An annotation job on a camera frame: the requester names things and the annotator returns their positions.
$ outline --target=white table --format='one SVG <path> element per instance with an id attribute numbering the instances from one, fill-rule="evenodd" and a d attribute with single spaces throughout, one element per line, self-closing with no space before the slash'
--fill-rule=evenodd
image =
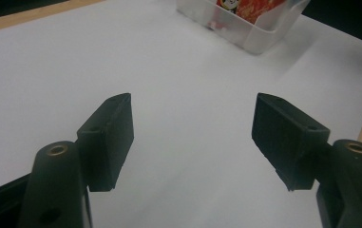
<path id="1" fill-rule="evenodd" d="M 251 140 L 258 92 L 332 130 L 362 127 L 362 41 L 301 16 L 253 56 L 176 12 L 105 1 L 0 30 L 0 185 L 106 98 L 132 93 L 135 141 L 95 227 L 321 227 L 312 191 L 288 192 Z"/>

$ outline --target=clear plastic container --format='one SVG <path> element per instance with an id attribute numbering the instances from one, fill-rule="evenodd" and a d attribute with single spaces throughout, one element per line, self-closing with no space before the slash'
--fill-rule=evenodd
<path id="1" fill-rule="evenodd" d="M 260 15 L 254 25 L 217 6 L 217 0 L 177 0 L 177 8 L 238 47 L 261 54 L 285 35 L 309 2 L 287 0 Z"/>

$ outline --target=red package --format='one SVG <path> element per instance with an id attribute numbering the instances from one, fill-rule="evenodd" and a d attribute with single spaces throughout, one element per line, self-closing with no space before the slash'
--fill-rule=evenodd
<path id="1" fill-rule="evenodd" d="M 239 0 L 236 15 L 254 24 L 266 11 L 272 10 L 285 0 Z"/>
<path id="2" fill-rule="evenodd" d="M 235 13 L 239 0 L 217 0 L 217 6 Z"/>

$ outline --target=plastic bin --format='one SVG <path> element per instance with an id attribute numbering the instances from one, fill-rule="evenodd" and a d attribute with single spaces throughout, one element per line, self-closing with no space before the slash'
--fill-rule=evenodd
<path id="1" fill-rule="evenodd" d="M 253 54 L 261 54 L 285 35 L 310 0 L 287 0 L 260 15 L 254 25 L 217 6 L 216 2 L 177 0 L 177 8 L 238 47 Z"/>

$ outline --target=white surface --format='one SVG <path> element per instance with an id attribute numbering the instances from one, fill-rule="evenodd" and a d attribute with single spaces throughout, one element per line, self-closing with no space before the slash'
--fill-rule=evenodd
<path id="1" fill-rule="evenodd" d="M 301 16 L 252 56 L 175 8 L 106 1 L 0 30 L 0 185 L 130 92 L 135 141 L 117 188 L 91 194 L 95 227 L 320 227 L 315 189 L 287 192 L 251 140 L 256 95 L 356 139 L 362 41 Z"/>

